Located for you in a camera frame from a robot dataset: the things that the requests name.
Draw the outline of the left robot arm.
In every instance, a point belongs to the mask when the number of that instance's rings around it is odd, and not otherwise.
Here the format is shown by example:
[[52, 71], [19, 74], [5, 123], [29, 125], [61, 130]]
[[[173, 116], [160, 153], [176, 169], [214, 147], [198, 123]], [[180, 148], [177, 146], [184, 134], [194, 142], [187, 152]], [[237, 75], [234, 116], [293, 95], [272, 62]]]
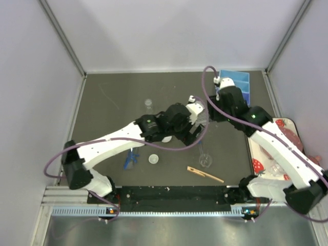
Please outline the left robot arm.
[[73, 140], [67, 142], [67, 152], [62, 155], [61, 164], [69, 189], [86, 189], [97, 194], [105, 203], [113, 202], [116, 198], [115, 184], [109, 176], [94, 170], [97, 164], [121, 152], [161, 142], [171, 136], [189, 146], [204, 130], [199, 125], [194, 132], [190, 131], [204, 112], [205, 108], [199, 102], [187, 105], [176, 103], [166, 111], [143, 115], [99, 139], [79, 144]]

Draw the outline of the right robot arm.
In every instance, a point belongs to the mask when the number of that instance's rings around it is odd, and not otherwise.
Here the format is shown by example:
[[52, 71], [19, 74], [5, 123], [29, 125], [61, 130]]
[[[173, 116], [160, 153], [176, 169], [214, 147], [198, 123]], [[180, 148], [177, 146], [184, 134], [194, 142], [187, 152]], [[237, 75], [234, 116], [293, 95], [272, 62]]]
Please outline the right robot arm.
[[250, 175], [239, 183], [239, 197], [246, 203], [257, 197], [286, 202], [305, 215], [327, 195], [327, 171], [308, 159], [279, 129], [272, 116], [260, 106], [248, 106], [242, 91], [228, 85], [215, 87], [209, 96], [210, 119], [228, 121], [254, 141], [283, 168], [289, 180]]

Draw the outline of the clear test tube rack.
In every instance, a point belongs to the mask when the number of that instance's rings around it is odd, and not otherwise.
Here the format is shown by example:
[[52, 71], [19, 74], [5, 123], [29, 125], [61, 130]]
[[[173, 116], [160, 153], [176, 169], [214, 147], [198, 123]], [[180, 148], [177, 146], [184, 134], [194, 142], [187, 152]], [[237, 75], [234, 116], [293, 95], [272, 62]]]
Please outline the clear test tube rack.
[[207, 110], [207, 108], [204, 108], [203, 111], [198, 114], [197, 119], [195, 121], [195, 126], [196, 127], [198, 127], [198, 126], [206, 127], [210, 121], [211, 120], [209, 119], [209, 116], [208, 116], [208, 110]]

